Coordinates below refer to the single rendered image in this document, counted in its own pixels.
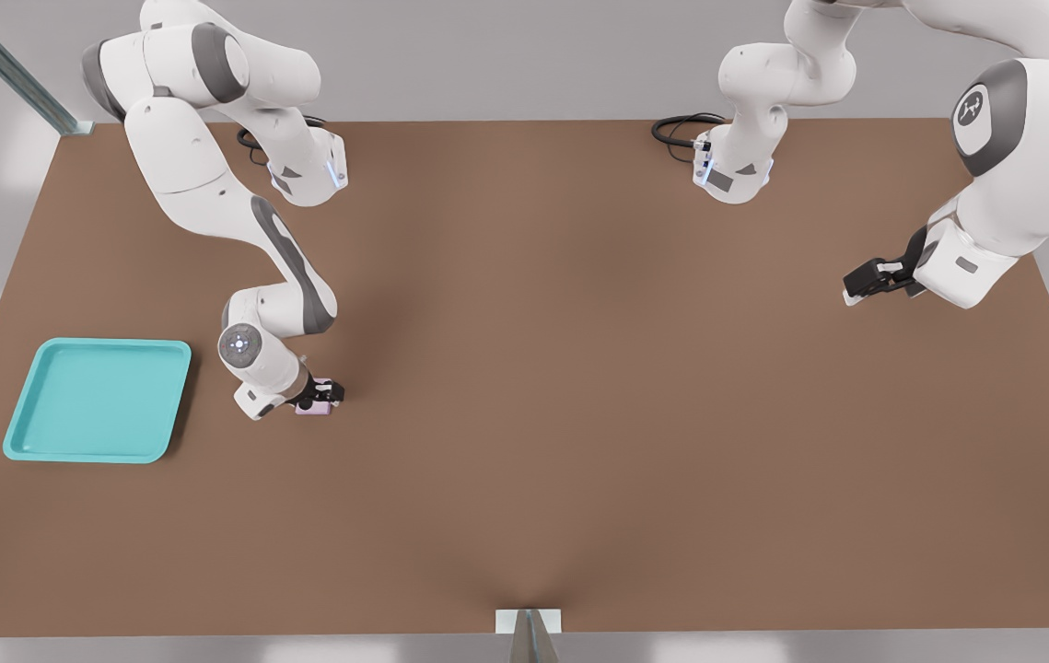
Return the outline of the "small pale lilac phone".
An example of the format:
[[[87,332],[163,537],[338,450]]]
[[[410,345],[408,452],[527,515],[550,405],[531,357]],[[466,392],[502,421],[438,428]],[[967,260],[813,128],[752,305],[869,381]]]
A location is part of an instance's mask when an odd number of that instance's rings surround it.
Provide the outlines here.
[[[336,406],[335,383],[329,378],[309,378],[299,395],[291,400],[297,414],[329,415]]]

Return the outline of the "pale blue-green tray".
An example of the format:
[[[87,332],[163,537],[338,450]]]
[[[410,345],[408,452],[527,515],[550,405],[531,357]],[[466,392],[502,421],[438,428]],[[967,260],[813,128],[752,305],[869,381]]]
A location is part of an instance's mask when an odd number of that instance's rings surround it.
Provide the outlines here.
[[[181,341],[53,337],[34,355],[3,453],[41,462],[160,459],[191,362]]]

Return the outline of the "silver frame post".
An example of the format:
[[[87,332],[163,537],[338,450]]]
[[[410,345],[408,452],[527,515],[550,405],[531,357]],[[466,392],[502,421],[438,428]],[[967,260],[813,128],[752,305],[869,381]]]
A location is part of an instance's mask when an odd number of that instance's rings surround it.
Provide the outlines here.
[[[508,663],[559,663],[551,636],[562,630],[561,609],[495,609],[495,633],[511,634]]]
[[[24,67],[18,58],[2,45],[1,41],[0,79],[62,137],[93,134],[95,123],[74,117],[74,114],[70,113],[65,105],[62,105],[61,101],[57,100],[57,97],[53,97],[48,88],[27,70],[27,67]]]

